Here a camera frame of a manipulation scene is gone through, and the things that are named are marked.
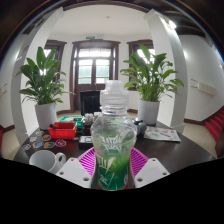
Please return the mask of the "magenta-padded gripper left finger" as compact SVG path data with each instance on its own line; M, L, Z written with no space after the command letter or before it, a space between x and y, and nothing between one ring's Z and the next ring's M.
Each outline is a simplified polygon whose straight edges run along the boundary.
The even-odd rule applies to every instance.
M83 188L90 188L95 167L95 151L90 148L78 158L69 158L56 175Z

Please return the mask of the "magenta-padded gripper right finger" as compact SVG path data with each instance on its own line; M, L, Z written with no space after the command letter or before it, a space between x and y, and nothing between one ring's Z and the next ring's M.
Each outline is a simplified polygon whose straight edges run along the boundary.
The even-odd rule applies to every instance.
M169 175L167 169L157 158L148 158L135 148L131 150L130 164L136 188L141 188Z

